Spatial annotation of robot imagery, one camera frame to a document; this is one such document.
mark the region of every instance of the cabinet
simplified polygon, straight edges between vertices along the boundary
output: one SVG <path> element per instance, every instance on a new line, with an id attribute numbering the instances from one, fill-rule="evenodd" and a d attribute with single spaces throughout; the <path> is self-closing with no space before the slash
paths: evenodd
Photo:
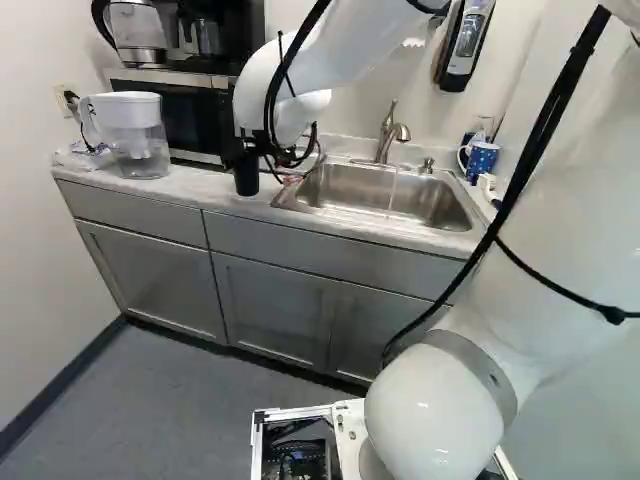
<path id="1" fill-rule="evenodd" d="M 206 250 L 82 220 L 76 225 L 123 311 L 226 343 Z"/>
<path id="2" fill-rule="evenodd" d="M 344 284 L 333 323 L 329 371 L 360 383 L 373 381 L 386 342 L 431 305 L 426 300 Z M 446 310 L 443 307 L 422 328 L 403 338 L 398 347 L 404 349 L 419 342 Z"/>
<path id="3" fill-rule="evenodd" d="M 324 371 L 337 287 L 332 281 L 212 253 L 229 342 Z"/>

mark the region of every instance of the sink basin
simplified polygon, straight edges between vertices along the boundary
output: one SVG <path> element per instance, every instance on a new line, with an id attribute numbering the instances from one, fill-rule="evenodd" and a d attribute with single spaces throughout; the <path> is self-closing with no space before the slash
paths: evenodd
<path id="1" fill-rule="evenodd" d="M 405 226 L 466 232 L 473 223 L 451 172 L 396 171 L 379 164 L 324 163 L 285 187 L 272 206 L 333 218 L 379 219 Z"/>

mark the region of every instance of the wall outlet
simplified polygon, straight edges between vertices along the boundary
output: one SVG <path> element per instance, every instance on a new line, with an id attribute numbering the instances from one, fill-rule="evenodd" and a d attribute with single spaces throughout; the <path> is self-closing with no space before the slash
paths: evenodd
<path id="1" fill-rule="evenodd" d="M 61 83 L 59 85 L 53 86 L 53 93 L 56 96 L 56 103 L 58 104 L 58 108 L 62 113 L 63 118 L 71 118 L 73 117 L 73 111 L 69 108 L 69 104 L 67 103 L 67 99 L 64 98 L 64 91 L 71 90 L 72 92 L 76 92 L 77 90 L 73 85 L 68 83 Z"/>

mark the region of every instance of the blue mug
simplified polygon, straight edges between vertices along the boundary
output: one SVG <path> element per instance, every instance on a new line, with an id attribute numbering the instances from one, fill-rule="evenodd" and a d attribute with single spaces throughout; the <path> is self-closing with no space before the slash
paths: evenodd
<path id="1" fill-rule="evenodd" d="M 460 154 L 462 151 L 467 154 L 468 160 L 466 165 L 463 164 Z M 490 173 L 498 160 L 500 153 L 500 145 L 486 142 L 472 142 L 458 149 L 458 165 L 464 173 L 467 181 L 471 185 L 478 182 L 478 177 L 482 173 Z"/>

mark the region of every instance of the gray carpet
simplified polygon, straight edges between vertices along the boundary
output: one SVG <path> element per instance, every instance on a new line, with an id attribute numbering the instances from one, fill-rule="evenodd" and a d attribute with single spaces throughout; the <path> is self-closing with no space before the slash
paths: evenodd
<path id="1" fill-rule="evenodd" d="M 0 464 L 0 480 L 248 480 L 254 409 L 347 397 L 129 327 Z"/>

